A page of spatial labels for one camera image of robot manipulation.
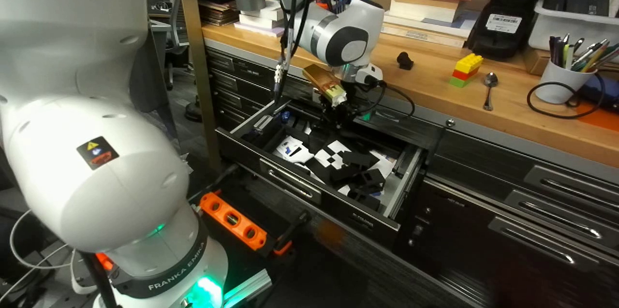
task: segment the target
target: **wooden countertop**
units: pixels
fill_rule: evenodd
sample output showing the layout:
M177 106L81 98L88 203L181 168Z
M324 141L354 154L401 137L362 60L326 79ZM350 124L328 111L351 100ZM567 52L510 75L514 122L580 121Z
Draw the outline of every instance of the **wooden countertop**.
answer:
M257 33L235 29L234 26L203 26L204 37L248 50L264 57L278 59L279 40ZM407 52L415 66L412 70L398 68L396 57ZM383 70L384 80L408 94L416 104L443 114L461 118L501 132L535 141L592 161L619 167L619 132L589 125L577 120L561 120L533 112L527 105L529 90L539 82L539 76L526 72L522 57L509 63L485 59L477 80L465 88L450 85L449 78L456 62L469 54L467 49L452 48L428 42L381 33L372 53L372 63ZM321 63L299 48L292 64L305 68ZM483 75L494 72L499 85L493 88L494 110L482 109L486 98ZM575 114L564 105L550 105L532 96L537 107L562 115Z

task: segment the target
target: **white cable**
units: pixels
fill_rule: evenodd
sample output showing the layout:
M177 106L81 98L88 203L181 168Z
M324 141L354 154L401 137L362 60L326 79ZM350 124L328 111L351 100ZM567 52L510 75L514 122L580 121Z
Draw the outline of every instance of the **white cable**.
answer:
M29 215L29 213L31 213L32 210L26 211L22 216L20 216L17 221L15 222L15 224L13 225L13 229L11 229L11 235L9 236L9 245L11 246L11 251L13 252L13 256L15 256L15 258L24 266L28 267L28 268L33 268L36 270L57 270L60 268L64 268L67 266L70 266L71 264L60 264L58 266L39 266L42 262L39 262L39 264L31 264L29 262L26 262L26 260L22 259L22 257L20 257L17 254L17 250L15 249L15 231L17 229L17 225L19 225L19 223L26 217Z
M75 272L73 272L73 260L75 259L75 249L73 249L73 253L71 253L71 287L73 291L78 295L87 295L95 292L97 290L97 285L93 286L82 286L75 279Z
M56 255L56 253L58 253L58 251L66 248L68 245L64 244L64 246L59 247L58 249L54 250L51 254L47 255L44 259L42 259L38 264L42 264L43 262L47 261L50 257L52 257L53 255ZM33 268L31 270L28 271L28 273L26 273L20 280L18 280L15 284L13 284L13 286L11 286L11 288L4 294L2 295L2 297L0 297L0 303L2 303L2 301L4 301L4 299L11 293L11 291L13 291L14 288L17 288L17 286L19 284L22 283L22 281L24 281L24 279L26 279L28 277L28 275L30 275L32 272L34 272L36 270L36 268Z

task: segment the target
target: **office chair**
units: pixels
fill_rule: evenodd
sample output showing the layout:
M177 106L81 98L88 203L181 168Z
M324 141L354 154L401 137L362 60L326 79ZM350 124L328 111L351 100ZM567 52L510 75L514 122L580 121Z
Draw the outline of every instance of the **office chair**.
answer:
M170 32L170 39L165 50L166 88L168 90L172 90L174 87L175 74L179 76L193 76L193 66L189 62L187 51L189 38L187 36L182 0L174 0L172 3L170 26L172 26L172 32ZM175 67L174 64L181 64L184 67Z

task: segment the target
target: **open drawer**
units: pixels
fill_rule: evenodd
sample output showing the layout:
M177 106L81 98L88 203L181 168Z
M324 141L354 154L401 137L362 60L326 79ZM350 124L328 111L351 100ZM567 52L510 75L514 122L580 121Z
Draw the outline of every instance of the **open drawer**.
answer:
M288 124L281 120L284 113L295 118L296 123L316 124L320 120L320 110L311 105L288 101L276 107L272 102L230 132L217 128L221 154L277 189L311 203L390 249L400 229L396 216L405 209L402 204L424 162L425 151L358 123L347 128L347 134L353 135L347 136L347 140L355 140L357 145L397 159L393 168L383 169L388 176L384 190L377 197L380 206L372 208L337 191L332 181L324 183L310 176L305 168L273 153L288 136ZM266 115L274 118L264 126Z

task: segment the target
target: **pen holder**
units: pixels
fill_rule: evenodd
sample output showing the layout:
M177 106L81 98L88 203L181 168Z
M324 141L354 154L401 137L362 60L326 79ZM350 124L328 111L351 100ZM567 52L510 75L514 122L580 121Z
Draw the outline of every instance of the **pen holder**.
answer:
M570 86L578 92L582 85L584 85L586 81L588 81L588 79L595 74L595 72L597 72L597 70L588 73L573 72L565 68L560 68L559 66L553 64L552 61L549 61L539 84L541 85L546 82L559 82L566 86ZM535 91L535 96L539 97L540 100L545 101L546 103L566 103L570 100L570 97L572 97L573 94L570 90L563 86L547 85L539 87Z

